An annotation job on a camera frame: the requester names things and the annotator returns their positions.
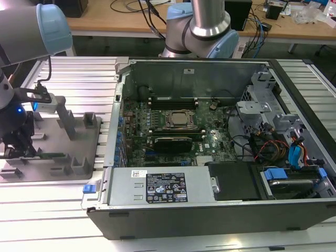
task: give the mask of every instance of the white warning label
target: white warning label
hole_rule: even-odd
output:
[[[132,170],[131,177],[146,177],[147,170]]]

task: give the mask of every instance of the desk clutter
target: desk clutter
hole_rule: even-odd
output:
[[[33,4],[56,4],[66,17],[81,17],[89,0],[30,0]]]

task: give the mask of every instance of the aluminum extrusion table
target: aluminum extrusion table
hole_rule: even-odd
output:
[[[103,119],[96,171],[90,181],[102,176],[116,85],[115,61],[114,57],[53,57],[53,75],[50,82],[45,83],[49,92],[66,96],[67,109],[71,109],[74,116],[93,111]],[[335,88],[314,65],[302,60],[279,62],[336,139]],[[47,75],[47,63],[38,61],[23,86],[32,87],[37,78]],[[269,251],[269,247],[280,246],[286,251],[336,251],[336,217],[295,232],[110,241],[81,209],[82,188],[87,182],[0,184],[0,250]]]

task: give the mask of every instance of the robotic arm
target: robotic arm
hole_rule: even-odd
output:
[[[166,46],[162,57],[229,58],[238,32],[230,27],[224,0],[192,0],[168,8]]]
[[[47,89],[13,89],[1,67],[54,55],[72,46],[66,18],[56,5],[33,6],[24,0],[0,0],[0,139],[4,158],[35,156],[33,113],[24,102],[50,103]]]

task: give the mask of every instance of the blue tab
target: blue tab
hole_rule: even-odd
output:
[[[96,193],[96,185],[85,185],[83,187],[83,193]]]
[[[325,172],[325,169],[319,168],[319,173],[320,173],[320,175],[321,175],[322,178],[327,177],[327,173]]]
[[[287,179],[287,174],[283,168],[269,168],[264,171],[266,180],[285,180]]]

